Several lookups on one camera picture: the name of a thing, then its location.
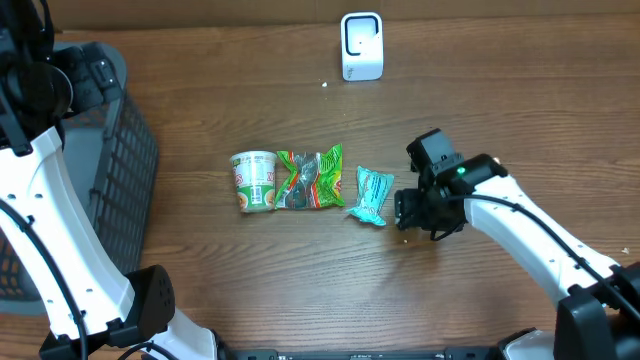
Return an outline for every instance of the teal candy wrapper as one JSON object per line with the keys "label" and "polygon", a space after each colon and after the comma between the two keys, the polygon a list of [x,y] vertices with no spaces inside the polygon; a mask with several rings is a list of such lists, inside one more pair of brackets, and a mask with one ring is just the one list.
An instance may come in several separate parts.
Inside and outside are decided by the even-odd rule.
{"label": "teal candy wrapper", "polygon": [[358,201],[347,213],[365,223],[385,226],[387,223],[380,217],[380,209],[391,191],[393,175],[380,174],[362,166],[358,166]]}

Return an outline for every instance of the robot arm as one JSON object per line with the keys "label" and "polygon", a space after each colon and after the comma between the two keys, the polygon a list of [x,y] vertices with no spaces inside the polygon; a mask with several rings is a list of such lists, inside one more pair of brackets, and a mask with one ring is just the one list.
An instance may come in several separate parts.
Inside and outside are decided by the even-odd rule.
{"label": "robot arm", "polygon": [[[474,195],[488,195],[518,203],[534,213],[553,229],[579,256],[603,278],[613,275],[611,267],[618,265],[583,244],[556,223],[520,189],[511,176],[495,176],[476,185]],[[539,225],[519,211],[477,199],[464,200],[467,221],[500,244],[520,266],[542,287],[554,306],[569,296],[574,285],[588,288],[596,283],[585,269],[562,249]]]}
{"label": "robot arm", "polygon": [[[0,4],[0,169],[6,172],[0,199],[4,210],[6,204],[15,212],[10,218],[0,211],[0,227],[49,316],[51,333],[40,356],[78,358],[81,348],[86,356],[103,344],[128,347],[151,339],[181,359],[215,360],[215,336],[175,308],[166,271],[153,266],[121,274],[77,198],[62,156],[60,120],[69,108],[82,112],[122,90],[107,62],[96,59],[97,46],[83,47],[88,55],[74,47],[53,51],[42,2],[44,26],[31,1]],[[143,349],[161,359],[157,348]]]}
{"label": "robot arm", "polygon": [[[395,194],[396,225],[432,240],[465,222],[500,244],[557,309],[555,337],[527,331],[501,347],[507,360],[640,358],[640,263],[620,267],[590,249],[536,206],[488,155],[465,161],[439,130],[407,147],[418,189]],[[435,237],[436,231],[445,231]],[[603,306],[620,310],[610,321]]]}

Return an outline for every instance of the plastic bag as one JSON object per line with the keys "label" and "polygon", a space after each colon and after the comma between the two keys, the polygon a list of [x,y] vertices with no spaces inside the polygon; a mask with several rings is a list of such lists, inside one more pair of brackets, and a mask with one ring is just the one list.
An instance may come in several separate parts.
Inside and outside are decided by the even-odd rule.
{"label": "plastic bag", "polygon": [[308,209],[344,206],[340,196],[342,144],[326,154],[278,151],[278,157],[291,171],[276,195],[277,209]]}
{"label": "plastic bag", "polygon": [[393,175],[380,174],[358,166],[358,201],[347,213],[365,223],[385,226],[380,209],[393,185]]}

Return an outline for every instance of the white wall charger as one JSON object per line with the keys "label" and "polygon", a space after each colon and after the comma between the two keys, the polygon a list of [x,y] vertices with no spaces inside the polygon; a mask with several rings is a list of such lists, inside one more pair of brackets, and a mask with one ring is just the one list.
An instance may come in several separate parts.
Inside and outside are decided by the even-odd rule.
{"label": "white wall charger", "polygon": [[342,18],[340,27],[342,77],[347,81],[379,79],[384,65],[380,15],[349,13]]}

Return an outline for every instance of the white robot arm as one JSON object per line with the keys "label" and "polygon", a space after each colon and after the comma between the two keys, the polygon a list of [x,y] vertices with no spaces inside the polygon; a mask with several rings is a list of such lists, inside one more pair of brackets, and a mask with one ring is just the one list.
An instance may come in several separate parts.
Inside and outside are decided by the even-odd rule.
{"label": "white robot arm", "polygon": [[[640,263],[622,268],[572,236],[489,155],[465,161],[439,130],[407,147],[418,189],[395,194],[400,230],[421,227],[440,240],[465,222],[493,238],[540,285],[557,309],[556,332],[508,339],[500,359],[640,358]],[[435,237],[436,231],[445,231]],[[620,309],[610,321],[603,307]]]}

